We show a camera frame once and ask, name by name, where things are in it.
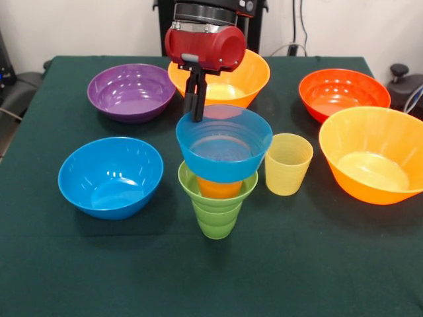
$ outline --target light blue bowl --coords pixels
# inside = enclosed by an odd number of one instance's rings
[[[153,197],[163,177],[163,160],[150,144],[109,137],[72,153],[60,168],[62,195],[96,218],[120,220],[137,213]]]
[[[250,110],[228,105],[204,107],[201,122],[185,114],[176,126],[182,155],[193,173],[212,182],[232,183],[253,175],[273,138],[272,128]]]

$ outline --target table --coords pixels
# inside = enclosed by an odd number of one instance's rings
[[[297,87],[325,67],[369,73],[360,57],[269,57],[272,78],[251,104],[274,133],[298,133],[315,156],[300,191],[267,190],[263,166],[228,238],[203,236],[177,180],[175,95],[156,120],[124,125],[86,97],[88,82],[122,63],[166,68],[165,57],[56,57],[0,164],[0,316],[421,316],[423,196],[372,206],[344,193],[317,142],[320,125]],[[112,135],[163,156],[151,202],[101,221],[62,198],[57,175],[80,146]]]

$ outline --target orange bowl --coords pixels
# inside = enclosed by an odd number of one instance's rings
[[[307,111],[321,123],[346,108],[391,105],[389,92],[381,83],[348,69],[322,69],[308,74],[299,84],[299,95]]]
[[[403,112],[356,107],[321,127],[319,143],[339,186],[372,204],[423,192],[423,122]]]
[[[179,69],[173,62],[169,64],[167,71],[173,85],[184,96],[190,72]],[[222,71],[220,76],[206,75],[208,87],[205,105],[228,104],[247,108],[269,79],[270,68],[264,58],[246,50],[244,59],[236,70]]]

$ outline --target green cup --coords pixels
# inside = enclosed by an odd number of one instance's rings
[[[214,240],[226,238],[231,233],[241,206],[258,182],[258,173],[243,181],[238,195],[229,199],[212,199],[201,195],[196,175],[185,161],[179,166],[178,179],[184,191],[190,196],[197,222],[203,234]]]

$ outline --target red-orange bowl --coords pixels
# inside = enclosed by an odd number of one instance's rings
[[[299,95],[320,123],[343,109],[391,105],[391,96],[379,81],[349,69],[322,69],[308,74],[299,84]]]

